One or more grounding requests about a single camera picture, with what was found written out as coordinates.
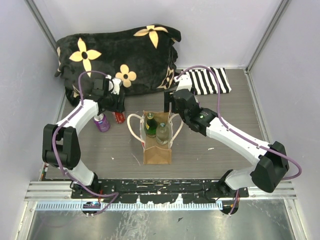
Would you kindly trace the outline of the red cola can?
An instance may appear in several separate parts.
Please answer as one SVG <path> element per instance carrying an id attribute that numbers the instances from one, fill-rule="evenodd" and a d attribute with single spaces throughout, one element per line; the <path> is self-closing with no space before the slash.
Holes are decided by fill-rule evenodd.
<path id="1" fill-rule="evenodd" d="M 123 124 L 126 121 L 124 112 L 113 112 L 112 114 L 117 124 Z"/>

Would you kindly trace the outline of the clear glass bottle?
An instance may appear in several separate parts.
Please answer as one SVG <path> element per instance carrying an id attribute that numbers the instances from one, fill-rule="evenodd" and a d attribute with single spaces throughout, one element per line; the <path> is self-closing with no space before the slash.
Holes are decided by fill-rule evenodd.
<path id="1" fill-rule="evenodd" d="M 165 145 L 169 141 L 169 127 L 165 122 L 161 122 L 156 128 L 156 142 Z"/>

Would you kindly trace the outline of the green glass bottle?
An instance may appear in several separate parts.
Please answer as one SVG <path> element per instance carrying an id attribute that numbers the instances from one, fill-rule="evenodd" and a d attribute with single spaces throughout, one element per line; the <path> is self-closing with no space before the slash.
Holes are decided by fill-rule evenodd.
<path id="1" fill-rule="evenodd" d="M 152 112 L 149 112 L 146 115 L 146 120 L 144 123 L 145 133 L 148 137 L 154 138 L 156 136 L 158 123 L 155 120 L 154 114 Z"/>

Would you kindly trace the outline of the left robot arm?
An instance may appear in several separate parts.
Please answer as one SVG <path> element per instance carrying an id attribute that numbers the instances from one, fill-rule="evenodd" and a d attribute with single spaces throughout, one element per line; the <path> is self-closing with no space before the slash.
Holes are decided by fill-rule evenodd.
<path id="1" fill-rule="evenodd" d="M 106 76 L 94 81 L 91 94 L 81 95 L 76 108 L 55 124 L 43 129 L 42 160 L 60 169 L 75 184 L 81 186 L 88 198 L 100 193 L 98 176 L 81 161 L 78 135 L 86 124 L 105 111 L 125 110 L 125 88 L 119 78 Z"/>

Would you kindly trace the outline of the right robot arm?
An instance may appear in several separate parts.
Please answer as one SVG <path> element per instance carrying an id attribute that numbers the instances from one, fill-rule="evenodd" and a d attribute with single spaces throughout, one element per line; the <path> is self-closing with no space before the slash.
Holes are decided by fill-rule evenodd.
<path id="1" fill-rule="evenodd" d="M 201 107 L 189 89 L 165 90 L 164 111 L 178 114 L 192 131 L 228 146 L 251 164 L 241 170 L 228 170 L 218 181 L 217 189 L 225 197 L 247 187 L 272 193 L 289 170 L 282 143 L 270 144 L 232 126 L 217 112 Z"/>

